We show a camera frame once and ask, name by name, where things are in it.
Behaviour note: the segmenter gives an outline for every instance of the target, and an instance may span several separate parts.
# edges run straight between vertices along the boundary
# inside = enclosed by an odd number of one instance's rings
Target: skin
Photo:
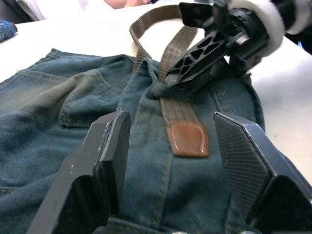
[[[146,5],[150,0],[105,0],[114,9],[120,9],[123,7]]]

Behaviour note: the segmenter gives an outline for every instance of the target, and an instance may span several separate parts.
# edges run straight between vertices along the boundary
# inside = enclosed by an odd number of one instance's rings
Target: blue object
[[[5,20],[0,20],[0,42],[8,40],[16,33],[13,25]]]
[[[123,198],[119,216],[96,234],[248,229],[231,196],[213,115],[234,114],[263,126],[251,82],[217,69],[211,83],[205,79],[173,89],[158,81],[157,61],[145,58],[131,75],[133,61],[53,49],[0,83],[0,234],[26,233],[65,157],[92,122],[115,110],[131,117]],[[210,158],[174,157],[159,102],[170,95],[192,99],[209,136]],[[74,215],[70,208],[67,214]]]

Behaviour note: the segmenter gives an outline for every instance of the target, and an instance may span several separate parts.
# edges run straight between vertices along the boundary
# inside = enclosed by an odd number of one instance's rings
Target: fabric belt
[[[137,45],[133,72],[144,58],[151,58],[139,42],[144,32],[156,22],[180,18],[179,6],[167,5],[145,13],[130,26],[130,34]],[[196,33],[196,28],[183,26],[167,45],[158,71],[160,82],[164,81],[171,66],[184,55]],[[191,103],[169,98],[161,98],[160,103],[166,122],[168,139],[175,156],[208,157],[208,136],[200,124]]]

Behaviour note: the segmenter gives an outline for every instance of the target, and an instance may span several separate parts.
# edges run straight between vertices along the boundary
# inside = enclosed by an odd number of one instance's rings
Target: brown leather tab
[[[200,124],[185,121],[167,125],[167,134],[177,157],[208,157],[208,136]]]

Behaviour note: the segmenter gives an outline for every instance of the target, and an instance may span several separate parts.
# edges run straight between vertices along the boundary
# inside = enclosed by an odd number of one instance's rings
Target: table surface
[[[0,82],[44,57],[51,48],[111,56],[136,55],[129,26],[153,5],[124,8],[77,19],[19,24],[18,34],[0,44]],[[140,40],[156,60],[181,28],[179,20],[155,24]],[[199,32],[193,42],[203,38]],[[312,184],[312,56],[284,39],[282,46],[251,70],[264,110],[266,133]]]

